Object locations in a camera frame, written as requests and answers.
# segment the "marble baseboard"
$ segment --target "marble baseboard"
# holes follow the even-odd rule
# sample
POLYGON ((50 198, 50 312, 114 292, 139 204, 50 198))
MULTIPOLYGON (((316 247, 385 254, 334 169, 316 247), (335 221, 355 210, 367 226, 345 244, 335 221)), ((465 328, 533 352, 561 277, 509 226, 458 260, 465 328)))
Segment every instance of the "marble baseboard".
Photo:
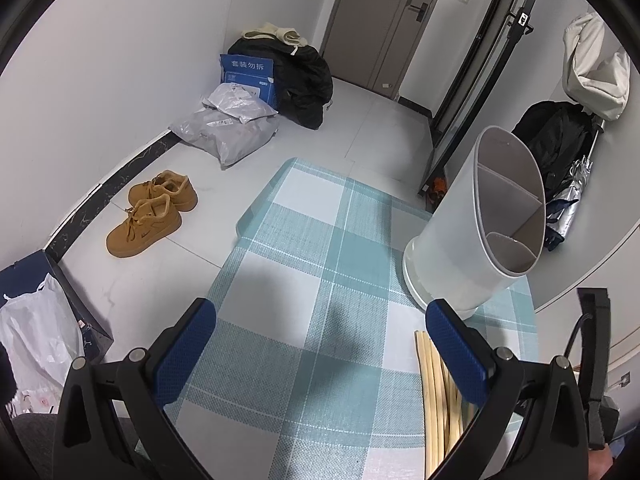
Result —
POLYGON ((156 158, 174 147, 180 138, 173 132, 168 132, 151 146, 145 148, 89 196, 78 210, 71 216, 62 229, 45 248, 47 254, 58 263, 71 244, 76 241, 80 233, 98 216, 114 195, 125 187, 140 171, 144 170, 156 158))

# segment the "black baseboard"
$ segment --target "black baseboard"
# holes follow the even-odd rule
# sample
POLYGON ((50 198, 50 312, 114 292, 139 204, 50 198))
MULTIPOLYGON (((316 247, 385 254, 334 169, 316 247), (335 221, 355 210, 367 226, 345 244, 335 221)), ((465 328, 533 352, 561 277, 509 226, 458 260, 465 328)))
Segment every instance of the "black baseboard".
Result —
POLYGON ((414 103, 413 101, 409 101, 409 99, 407 99, 406 97, 399 98, 398 104, 401 104, 402 106, 406 106, 410 110, 413 110, 414 112, 418 112, 420 115, 424 115, 426 118, 428 118, 429 123, 431 124, 431 121, 433 120, 433 114, 431 113, 431 110, 429 110, 428 108, 425 108, 424 106, 419 105, 418 103, 414 103))
POLYGON ((61 229, 57 232, 51 243, 45 248, 47 254, 59 263, 71 244, 75 242, 80 233, 98 216, 109 200, 117 192, 125 187, 140 171, 144 170, 156 158, 174 147, 180 142, 180 138, 173 132, 169 132, 156 140, 151 146, 137 154, 122 168, 111 175, 78 210, 69 217, 61 229))

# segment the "blue box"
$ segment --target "blue box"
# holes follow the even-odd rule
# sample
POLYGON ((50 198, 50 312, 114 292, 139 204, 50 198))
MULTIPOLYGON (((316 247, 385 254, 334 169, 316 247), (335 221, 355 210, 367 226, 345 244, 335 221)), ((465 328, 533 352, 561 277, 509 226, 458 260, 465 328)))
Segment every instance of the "blue box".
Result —
POLYGON ((220 54, 222 83, 238 83, 248 92, 277 110, 273 82, 273 59, 238 54, 220 54))

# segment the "black cable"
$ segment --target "black cable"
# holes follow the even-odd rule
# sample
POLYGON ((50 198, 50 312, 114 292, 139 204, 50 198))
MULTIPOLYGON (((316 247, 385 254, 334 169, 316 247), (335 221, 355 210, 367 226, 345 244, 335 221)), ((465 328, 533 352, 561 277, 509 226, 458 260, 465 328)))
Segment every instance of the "black cable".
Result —
POLYGON ((578 321, 575 322, 574 330, 571 332, 571 335, 569 336, 569 341, 567 341, 566 348, 564 349, 564 357, 567 357, 567 358, 569 357, 569 353, 571 352, 571 347, 574 345, 575 337, 578 335, 578 330, 581 329, 582 324, 588 319, 593 319, 593 316, 591 314, 582 314, 579 317, 578 321))

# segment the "black jacket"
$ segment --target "black jacket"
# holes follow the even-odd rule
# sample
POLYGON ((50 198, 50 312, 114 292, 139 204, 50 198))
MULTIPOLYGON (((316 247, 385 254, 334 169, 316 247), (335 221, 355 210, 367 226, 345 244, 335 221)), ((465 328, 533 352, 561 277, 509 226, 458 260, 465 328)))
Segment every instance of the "black jacket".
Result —
POLYGON ((305 128, 322 124, 322 106, 334 94, 334 82, 326 61, 312 46, 295 47, 279 40, 241 38, 229 54, 273 59, 278 111, 305 128))

